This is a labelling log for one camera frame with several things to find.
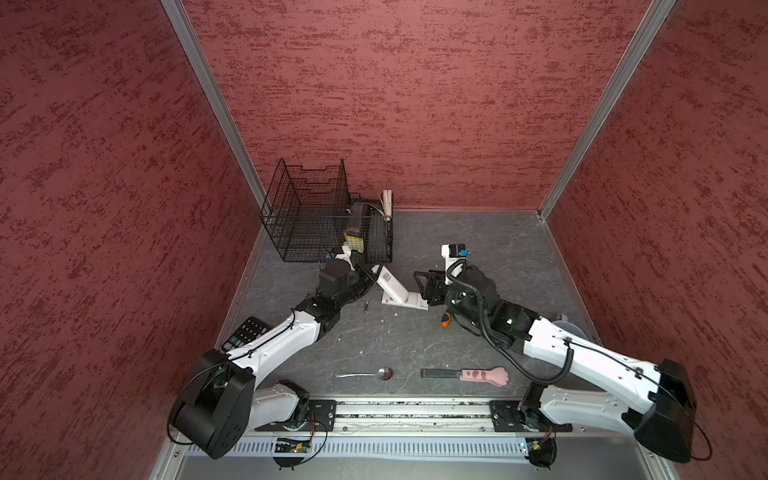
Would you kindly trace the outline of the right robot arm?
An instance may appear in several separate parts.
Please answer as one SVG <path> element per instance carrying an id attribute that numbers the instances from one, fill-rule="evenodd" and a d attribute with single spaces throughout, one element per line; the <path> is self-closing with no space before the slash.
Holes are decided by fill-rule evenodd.
<path id="1" fill-rule="evenodd" d="M 479 268 L 460 260 L 447 272 L 414 274 L 420 294 L 447 315 L 469 321 L 531 385 L 521 418 L 538 427 L 580 424 L 634 437 L 677 463 L 698 457 L 697 404 L 684 365 L 634 359 L 572 335 L 536 311 L 502 299 Z"/>

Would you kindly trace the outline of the grey cup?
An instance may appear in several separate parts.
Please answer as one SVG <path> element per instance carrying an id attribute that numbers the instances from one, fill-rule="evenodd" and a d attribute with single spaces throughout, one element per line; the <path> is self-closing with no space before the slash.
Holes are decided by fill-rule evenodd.
<path id="1" fill-rule="evenodd" d="M 560 314 L 556 320 L 552 321 L 552 324 L 566 335 L 584 340 L 588 339 L 586 333 L 578 325 L 570 322 L 566 314 Z"/>

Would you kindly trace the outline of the pink cat paw tool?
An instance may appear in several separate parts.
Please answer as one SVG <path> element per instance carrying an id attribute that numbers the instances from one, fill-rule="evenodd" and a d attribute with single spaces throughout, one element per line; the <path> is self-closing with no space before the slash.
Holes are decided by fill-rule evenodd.
<path id="1" fill-rule="evenodd" d="M 469 383 L 487 383 L 494 387 L 505 387 L 509 382 L 509 374 L 503 367 L 493 369 L 437 369 L 424 368 L 420 376 L 425 379 L 458 379 Z"/>

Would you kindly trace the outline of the metal spoon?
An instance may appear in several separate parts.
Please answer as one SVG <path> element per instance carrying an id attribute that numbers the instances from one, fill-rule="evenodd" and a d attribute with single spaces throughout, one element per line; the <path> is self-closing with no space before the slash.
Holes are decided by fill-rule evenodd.
<path id="1" fill-rule="evenodd" d="M 394 375 L 394 371 L 390 367 L 379 368 L 373 372 L 336 372 L 334 377 L 339 379 L 346 378 L 374 378 L 380 381 L 388 381 Z"/>

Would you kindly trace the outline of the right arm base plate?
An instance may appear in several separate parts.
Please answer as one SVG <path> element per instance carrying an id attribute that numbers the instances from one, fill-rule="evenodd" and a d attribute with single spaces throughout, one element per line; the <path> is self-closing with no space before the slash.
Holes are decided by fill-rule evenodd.
<path id="1" fill-rule="evenodd" d="M 490 418 L 496 433 L 571 433 L 571 424 L 556 424 L 540 411 L 520 409 L 519 401 L 491 400 Z"/>

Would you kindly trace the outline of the yellow black item in rack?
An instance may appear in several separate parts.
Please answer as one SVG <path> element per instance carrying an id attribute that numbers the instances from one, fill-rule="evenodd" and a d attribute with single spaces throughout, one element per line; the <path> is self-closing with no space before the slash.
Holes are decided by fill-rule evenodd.
<path id="1" fill-rule="evenodd" d="M 349 209 L 344 227 L 345 243 L 350 250 L 365 252 L 366 238 L 369 231 L 371 207 L 363 202 L 355 202 Z"/>

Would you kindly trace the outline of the long white remote control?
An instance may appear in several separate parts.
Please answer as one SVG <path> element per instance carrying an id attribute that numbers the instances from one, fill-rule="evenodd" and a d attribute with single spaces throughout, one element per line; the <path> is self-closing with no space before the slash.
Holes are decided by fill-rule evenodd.
<path id="1" fill-rule="evenodd" d="M 389 306 L 403 307 L 415 310 L 426 311 L 429 309 L 428 302 L 424 300 L 419 293 L 416 292 L 409 292 L 407 299 L 402 303 L 399 303 L 396 299 L 384 292 L 382 295 L 382 303 Z"/>

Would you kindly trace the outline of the wooden sticks in rack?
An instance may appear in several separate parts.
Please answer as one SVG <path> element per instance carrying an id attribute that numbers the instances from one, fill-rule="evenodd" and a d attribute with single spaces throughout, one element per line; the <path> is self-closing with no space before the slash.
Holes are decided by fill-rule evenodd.
<path id="1" fill-rule="evenodd" d="M 393 202 L 392 191 L 383 190 L 381 195 L 381 204 L 383 207 L 384 215 L 387 219 L 391 219 L 393 215 Z"/>

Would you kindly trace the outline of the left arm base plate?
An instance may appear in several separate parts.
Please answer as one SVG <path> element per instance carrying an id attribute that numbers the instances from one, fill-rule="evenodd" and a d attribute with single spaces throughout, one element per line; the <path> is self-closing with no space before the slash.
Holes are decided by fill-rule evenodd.
<path id="1" fill-rule="evenodd" d="M 298 410 L 287 421 L 272 422 L 256 428 L 259 432 L 320 432 L 334 429 L 338 402 L 336 400 L 309 399 L 300 401 Z"/>

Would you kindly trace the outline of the small white AC remote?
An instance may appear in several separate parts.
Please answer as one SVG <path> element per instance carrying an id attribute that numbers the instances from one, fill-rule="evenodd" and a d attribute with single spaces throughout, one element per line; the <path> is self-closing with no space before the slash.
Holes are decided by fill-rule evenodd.
<path id="1" fill-rule="evenodd" d="M 377 284 L 383 291 L 383 303 L 396 306 L 402 306 L 407 303 L 410 292 L 385 265 L 378 267 Z"/>

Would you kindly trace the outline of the black calculator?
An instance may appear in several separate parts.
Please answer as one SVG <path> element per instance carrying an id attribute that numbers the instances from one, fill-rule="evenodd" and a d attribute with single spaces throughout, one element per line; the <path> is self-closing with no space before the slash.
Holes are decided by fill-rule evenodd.
<path id="1" fill-rule="evenodd" d="M 248 317 L 221 345 L 222 352 L 240 348 L 256 340 L 271 329 L 265 321 L 251 316 Z"/>

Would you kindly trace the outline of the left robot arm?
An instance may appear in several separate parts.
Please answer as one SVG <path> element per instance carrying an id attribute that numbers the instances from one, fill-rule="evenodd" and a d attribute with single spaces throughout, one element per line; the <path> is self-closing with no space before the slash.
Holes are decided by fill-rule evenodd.
<path id="1" fill-rule="evenodd" d="M 270 388 L 260 384 L 329 333 L 342 308 L 364 297 L 383 272 L 382 265 L 366 264 L 357 254 L 351 260 L 329 260 L 319 271 L 315 292 L 293 307 L 282 323 L 239 347 L 203 354 L 170 409 L 168 438 L 218 459 L 247 431 L 293 420 L 308 398 L 306 390 L 289 381 Z M 176 439 L 172 430 L 186 440 Z"/>

